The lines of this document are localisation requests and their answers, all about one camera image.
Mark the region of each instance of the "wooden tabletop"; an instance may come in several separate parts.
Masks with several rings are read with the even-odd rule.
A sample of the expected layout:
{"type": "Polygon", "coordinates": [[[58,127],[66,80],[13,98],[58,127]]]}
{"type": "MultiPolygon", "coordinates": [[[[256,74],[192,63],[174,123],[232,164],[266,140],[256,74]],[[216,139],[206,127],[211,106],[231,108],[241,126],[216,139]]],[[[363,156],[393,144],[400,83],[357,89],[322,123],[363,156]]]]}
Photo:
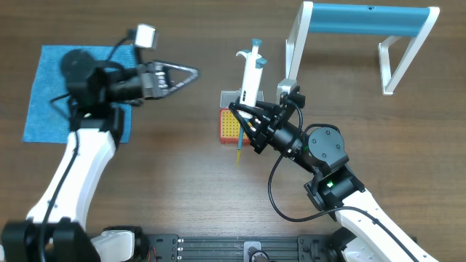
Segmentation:
{"type": "MultiPolygon", "coordinates": [[[[439,6],[438,22],[393,96],[383,96],[377,44],[384,37],[310,34],[298,81],[304,123],[336,124],[349,164],[384,211],[439,261],[466,261],[466,1],[352,0],[334,3],[439,6]]],[[[250,146],[236,167],[235,145],[219,142],[221,90],[241,86],[252,38],[269,61],[261,89],[275,100],[285,39],[300,1],[4,1],[0,8],[0,227],[24,219],[60,163],[65,145],[24,143],[29,94],[43,44],[113,45],[138,23],[159,30],[149,57],[197,67],[199,80],[133,111],[128,144],[98,184],[87,230],[141,225],[181,236],[330,234],[329,217],[284,221],[267,178],[278,153],[250,146]]],[[[394,65],[408,40],[391,49],[394,65]]],[[[316,213],[289,160],[273,191],[293,217],[316,213]]]]}

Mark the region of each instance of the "blue bar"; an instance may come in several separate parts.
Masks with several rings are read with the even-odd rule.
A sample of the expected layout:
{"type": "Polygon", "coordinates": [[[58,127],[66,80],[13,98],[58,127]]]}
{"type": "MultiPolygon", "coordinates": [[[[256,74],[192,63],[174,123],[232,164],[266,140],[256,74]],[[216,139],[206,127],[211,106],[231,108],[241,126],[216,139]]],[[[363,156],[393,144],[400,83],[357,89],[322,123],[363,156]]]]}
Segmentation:
{"type": "Polygon", "coordinates": [[[314,4],[310,33],[351,33],[415,37],[429,8],[314,4]]]}

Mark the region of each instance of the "cable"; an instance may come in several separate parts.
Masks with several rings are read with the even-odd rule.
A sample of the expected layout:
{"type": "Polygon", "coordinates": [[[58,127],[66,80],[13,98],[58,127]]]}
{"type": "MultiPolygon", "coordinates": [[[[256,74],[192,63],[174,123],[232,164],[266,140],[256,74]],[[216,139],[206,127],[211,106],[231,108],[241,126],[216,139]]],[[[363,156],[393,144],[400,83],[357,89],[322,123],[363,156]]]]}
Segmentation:
{"type": "MultiPolygon", "coordinates": [[[[277,212],[277,214],[284,218],[285,220],[287,221],[290,221],[290,222],[305,222],[305,221],[310,221],[312,219],[316,219],[316,218],[319,218],[323,215],[327,215],[327,214],[330,214],[330,213],[335,213],[336,211],[340,211],[340,210],[353,210],[353,211],[357,211],[363,215],[365,215],[366,217],[368,217],[369,219],[372,220],[372,223],[380,226],[381,229],[383,229],[385,231],[385,233],[387,233],[392,239],[393,241],[395,241],[400,247],[401,249],[406,253],[406,255],[409,256],[410,259],[412,259],[414,262],[419,262],[417,260],[417,258],[411,253],[411,251],[409,251],[409,249],[403,245],[403,243],[387,228],[384,226],[384,224],[382,224],[377,218],[375,218],[374,216],[370,215],[369,213],[367,213],[366,211],[364,210],[361,210],[357,207],[337,207],[337,208],[333,208],[331,210],[325,210],[325,211],[322,211],[320,213],[317,213],[317,214],[314,214],[314,215],[310,215],[308,217],[305,217],[305,218],[290,218],[288,217],[287,215],[283,214],[277,207],[277,205],[275,204],[275,201],[274,201],[274,198],[272,196],[272,179],[274,177],[274,173],[275,173],[275,170],[277,169],[278,167],[278,164],[282,161],[282,158],[285,156],[285,152],[288,151],[288,149],[293,145],[294,141],[298,138],[298,136],[300,135],[301,133],[301,129],[302,129],[302,126],[303,126],[303,114],[301,112],[301,109],[299,109],[299,107],[293,102],[293,101],[288,101],[295,109],[296,111],[298,112],[298,116],[299,116],[299,127],[298,127],[298,132],[296,132],[296,134],[293,136],[293,139],[290,141],[290,143],[286,146],[285,150],[283,150],[283,152],[281,153],[281,155],[278,157],[277,161],[275,162],[274,164],[274,167],[272,168],[272,171],[270,172],[270,176],[269,176],[269,183],[268,183],[268,192],[269,192],[269,199],[270,199],[270,203],[272,204],[272,207],[274,208],[275,212],[277,212]]],[[[332,125],[332,124],[310,124],[308,127],[306,127],[305,131],[304,131],[304,134],[306,134],[306,132],[313,128],[313,127],[330,127],[332,129],[335,129],[337,132],[340,132],[339,128],[332,125]]]]}
{"type": "Polygon", "coordinates": [[[123,43],[125,43],[127,40],[130,40],[130,38],[128,36],[125,36],[118,43],[116,43],[114,48],[111,50],[110,54],[108,54],[108,57],[107,59],[105,59],[105,61],[110,61],[111,57],[114,56],[114,53],[118,49],[118,47],[121,46],[123,43]]]}
{"type": "Polygon", "coordinates": [[[45,262],[45,231],[47,229],[47,221],[49,220],[50,213],[52,212],[53,207],[55,206],[55,202],[57,201],[58,193],[60,192],[61,186],[65,182],[66,177],[68,176],[68,173],[70,172],[71,167],[73,166],[74,160],[78,157],[78,151],[79,151],[79,136],[78,132],[74,132],[76,136],[76,146],[74,147],[73,150],[73,156],[71,157],[70,162],[68,163],[68,166],[65,169],[65,172],[63,173],[60,181],[58,182],[57,187],[55,188],[55,192],[53,192],[52,198],[49,201],[49,206],[47,207],[47,211],[45,212],[44,215],[44,220],[42,220],[40,232],[39,232],[39,256],[41,259],[41,262],[45,262]]]}
{"type": "Polygon", "coordinates": [[[49,101],[49,103],[50,103],[50,105],[52,106],[52,108],[55,109],[55,110],[56,110],[63,118],[65,118],[66,120],[69,119],[69,116],[67,116],[67,115],[65,114],[65,112],[63,112],[63,110],[61,110],[58,106],[56,106],[56,105],[55,105],[55,102],[58,101],[58,100],[67,98],[68,96],[70,96],[70,93],[57,96],[56,98],[52,98],[52,99],[50,99],[50,101],[49,101]]]}

